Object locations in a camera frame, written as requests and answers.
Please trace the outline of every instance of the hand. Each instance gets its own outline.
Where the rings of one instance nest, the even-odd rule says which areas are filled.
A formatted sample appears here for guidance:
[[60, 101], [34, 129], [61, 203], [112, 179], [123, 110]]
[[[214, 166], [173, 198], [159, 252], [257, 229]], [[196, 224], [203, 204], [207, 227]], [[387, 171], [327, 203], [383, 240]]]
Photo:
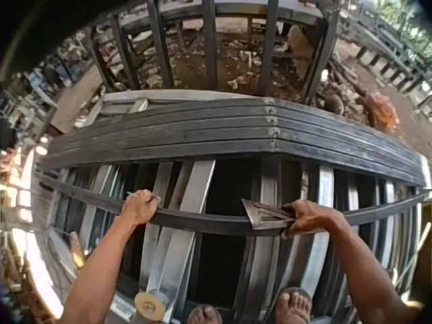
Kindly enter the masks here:
[[308, 200], [296, 200], [292, 204], [282, 206], [282, 209], [296, 217], [294, 224], [282, 232], [284, 239], [317, 228], [329, 231], [334, 221], [345, 221], [345, 217], [339, 211]]
[[127, 197], [121, 208], [121, 217], [129, 219], [134, 225], [148, 223], [160, 201], [150, 190], [138, 190]]

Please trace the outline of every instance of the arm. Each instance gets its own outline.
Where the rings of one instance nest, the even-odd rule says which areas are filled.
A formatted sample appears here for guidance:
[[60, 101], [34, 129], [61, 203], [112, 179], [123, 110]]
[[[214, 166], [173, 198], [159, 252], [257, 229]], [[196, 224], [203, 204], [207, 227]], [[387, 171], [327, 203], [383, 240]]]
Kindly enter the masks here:
[[282, 208], [296, 215], [295, 223], [282, 234], [283, 238], [316, 228], [330, 233], [363, 323], [411, 322], [412, 313], [396, 294], [389, 275], [360, 236], [351, 230], [343, 214], [305, 200]]
[[60, 324], [103, 322], [113, 302], [115, 283], [126, 243], [136, 226], [155, 214], [160, 198], [143, 190], [129, 196], [121, 215], [94, 250], [67, 297]]

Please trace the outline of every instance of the rock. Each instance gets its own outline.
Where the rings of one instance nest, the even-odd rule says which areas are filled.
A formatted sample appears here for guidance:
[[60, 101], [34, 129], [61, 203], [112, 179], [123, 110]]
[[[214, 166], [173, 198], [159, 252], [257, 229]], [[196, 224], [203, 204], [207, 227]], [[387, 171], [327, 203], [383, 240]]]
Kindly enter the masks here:
[[[309, 43], [307, 37], [303, 34], [299, 26], [293, 25], [288, 32], [288, 44], [295, 55], [308, 58], [313, 56], [313, 46]], [[309, 63], [305, 61], [293, 60], [298, 77], [303, 80], [308, 71]]]
[[157, 66], [152, 67], [151, 69], [148, 69], [148, 75], [151, 76], [153, 74], [156, 74], [159, 71], [159, 68]]
[[333, 94], [330, 97], [325, 97], [324, 109], [336, 115], [342, 115], [344, 113], [344, 103], [337, 94]]
[[363, 105], [357, 105], [356, 103], [349, 103], [348, 106], [355, 113], [363, 113], [363, 111], [365, 110]]
[[162, 85], [162, 77], [158, 74], [153, 74], [147, 78], [147, 84], [152, 88], [154, 86]]
[[285, 86], [285, 82], [280, 82], [280, 81], [277, 81], [277, 80], [273, 80], [272, 83], [273, 83], [274, 86], [276, 86], [278, 88], [283, 88]]
[[282, 45], [276, 45], [275, 46], [275, 51], [283, 53], [283, 52], [286, 52], [288, 50], [288, 47], [289, 47], [288, 42], [285, 42]]
[[238, 76], [236, 80], [239, 84], [249, 84], [249, 78], [246, 76]]
[[237, 83], [237, 79], [228, 81], [227, 84], [229, 86], [231, 86], [232, 90], [237, 90], [238, 89], [238, 83]]
[[399, 124], [398, 114], [389, 97], [375, 91], [367, 95], [366, 104], [378, 129], [392, 132]]
[[96, 103], [99, 100], [100, 96], [95, 95], [92, 100], [90, 100], [91, 103]]
[[252, 58], [252, 63], [255, 65], [255, 66], [261, 66], [261, 59], [259, 58], [259, 56], [256, 56], [256, 57], [254, 57], [254, 58]]
[[144, 52], [144, 55], [154, 55], [156, 54], [156, 47], [150, 47]]

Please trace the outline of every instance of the curved steel bar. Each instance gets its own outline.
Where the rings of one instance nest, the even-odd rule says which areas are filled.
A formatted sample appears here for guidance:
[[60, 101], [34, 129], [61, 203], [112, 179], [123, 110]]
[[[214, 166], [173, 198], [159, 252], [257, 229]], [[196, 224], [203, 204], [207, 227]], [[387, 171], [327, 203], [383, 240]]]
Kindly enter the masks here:
[[[111, 213], [118, 214], [123, 204], [122, 200], [110, 198], [102, 194], [96, 194], [90, 190], [66, 184], [43, 173], [35, 173], [35, 176], [42, 183], [52, 187], [54, 190], [58, 190], [72, 198], [81, 200], [87, 204], [92, 204]], [[430, 191], [432, 190], [427, 190], [415, 196], [385, 205], [359, 209], [357, 211], [347, 211], [344, 215], [351, 226], [385, 219], [401, 211], [405, 211], [415, 206], [415, 204], [423, 202], [428, 197]], [[169, 209], [159, 209], [151, 221], [151, 223], [156, 225], [179, 230], [233, 236], [278, 236], [281, 230], [291, 225], [292, 222], [293, 221], [283, 220], [279, 221], [277, 228], [256, 230], [252, 229], [247, 217], [197, 214]]]
[[182, 103], [114, 117], [54, 140], [43, 163], [65, 167], [257, 153], [425, 184], [419, 155], [393, 139], [318, 109], [273, 99]]

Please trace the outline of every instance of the foot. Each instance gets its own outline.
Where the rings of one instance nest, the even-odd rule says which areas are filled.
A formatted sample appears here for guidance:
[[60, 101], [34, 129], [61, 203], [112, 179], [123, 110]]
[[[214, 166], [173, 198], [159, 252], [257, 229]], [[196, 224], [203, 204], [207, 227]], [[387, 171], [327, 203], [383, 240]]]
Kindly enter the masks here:
[[188, 324], [222, 324], [222, 318], [214, 307], [200, 305], [190, 312]]
[[276, 324], [309, 324], [312, 303], [298, 292], [282, 292], [277, 299]]

